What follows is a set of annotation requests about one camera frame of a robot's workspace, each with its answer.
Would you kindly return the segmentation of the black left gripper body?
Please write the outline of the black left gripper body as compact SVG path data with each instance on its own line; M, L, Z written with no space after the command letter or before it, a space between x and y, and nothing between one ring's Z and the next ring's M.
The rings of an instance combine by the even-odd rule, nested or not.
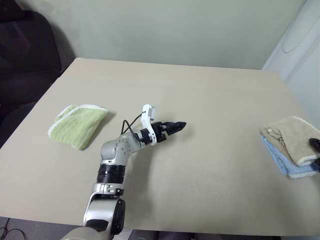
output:
M152 123L151 127L155 133L157 143L161 143L167 139L165 131L168 126L165 123L157 121L157 122Z

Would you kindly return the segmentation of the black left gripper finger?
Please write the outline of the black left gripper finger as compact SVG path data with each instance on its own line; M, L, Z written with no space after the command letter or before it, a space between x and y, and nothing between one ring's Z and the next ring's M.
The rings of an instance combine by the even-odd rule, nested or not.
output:
M178 121L178 122L165 122L164 125L167 128L184 128L186 126L186 122Z
M168 126L165 131L167 135L170 136L181 131L184 127L185 127L184 125L171 125L171 126Z

